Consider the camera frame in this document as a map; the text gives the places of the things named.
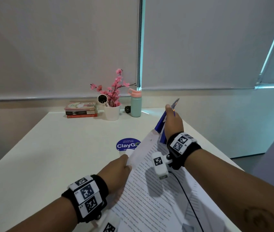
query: hand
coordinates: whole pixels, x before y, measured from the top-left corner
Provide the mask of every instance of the hand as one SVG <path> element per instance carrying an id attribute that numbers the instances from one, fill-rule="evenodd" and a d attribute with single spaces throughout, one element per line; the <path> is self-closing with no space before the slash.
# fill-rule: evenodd
<path id="1" fill-rule="evenodd" d="M 165 109 L 166 109 L 167 118 L 165 122 L 164 131 L 168 141 L 173 134 L 184 132 L 184 128 L 183 128 L 183 121 L 181 117 L 179 116 L 177 112 L 174 115 L 174 112 L 171 109 L 171 106 L 169 104 L 166 105 Z"/>
<path id="2" fill-rule="evenodd" d="M 123 187 L 132 170 L 131 165 L 126 166 L 127 155 L 122 155 L 116 160 L 107 164 L 97 175 L 107 184 L 109 194 L 112 194 Z"/>

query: round blue sticker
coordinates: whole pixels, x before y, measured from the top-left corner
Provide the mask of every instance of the round blue sticker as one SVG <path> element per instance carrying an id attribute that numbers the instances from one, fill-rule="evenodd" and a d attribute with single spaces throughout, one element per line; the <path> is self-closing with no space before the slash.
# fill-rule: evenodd
<path id="1" fill-rule="evenodd" d="M 140 144 L 140 141 L 135 138 L 124 138 L 116 144 L 118 151 L 126 151 L 127 149 L 135 149 Z"/>

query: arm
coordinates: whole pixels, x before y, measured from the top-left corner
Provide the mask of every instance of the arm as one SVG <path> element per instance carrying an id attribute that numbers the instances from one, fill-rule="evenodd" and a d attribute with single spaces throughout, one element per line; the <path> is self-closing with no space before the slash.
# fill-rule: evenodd
<path id="1" fill-rule="evenodd" d="M 126 166 L 127 159 L 127 155 L 122 155 L 97 174 L 107 184 L 109 194 L 125 185 L 131 171 L 131 166 Z M 76 225 L 77 215 L 72 203 L 60 197 L 7 232 L 70 232 Z"/>
<path id="2" fill-rule="evenodd" d="M 166 138 L 183 132 L 182 119 L 166 106 Z M 220 209 L 243 232 L 274 231 L 274 186 L 199 149 L 184 164 Z"/>

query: tattoo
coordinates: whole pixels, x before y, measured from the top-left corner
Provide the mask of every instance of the tattoo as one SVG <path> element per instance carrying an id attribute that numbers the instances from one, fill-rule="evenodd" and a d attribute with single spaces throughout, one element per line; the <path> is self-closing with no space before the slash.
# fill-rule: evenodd
<path id="1" fill-rule="evenodd" d="M 270 228 L 274 223 L 274 215 L 263 208 L 248 207 L 243 212 L 246 223 L 253 223 L 259 228 Z"/>

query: wrist strap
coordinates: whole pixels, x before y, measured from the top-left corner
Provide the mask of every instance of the wrist strap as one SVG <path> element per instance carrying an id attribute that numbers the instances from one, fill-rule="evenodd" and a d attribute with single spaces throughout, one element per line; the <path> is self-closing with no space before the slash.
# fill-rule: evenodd
<path id="1" fill-rule="evenodd" d="M 91 175 L 70 184 L 62 197 L 72 203 L 79 223 L 99 218 L 101 210 L 107 205 L 108 194 L 105 181 L 98 175 Z"/>
<path id="2" fill-rule="evenodd" d="M 170 166 L 178 170 L 184 163 L 187 157 L 194 151 L 201 149 L 201 146 L 197 144 L 197 140 L 187 133 L 173 134 L 168 142 L 167 148 L 172 157 L 172 163 Z"/>

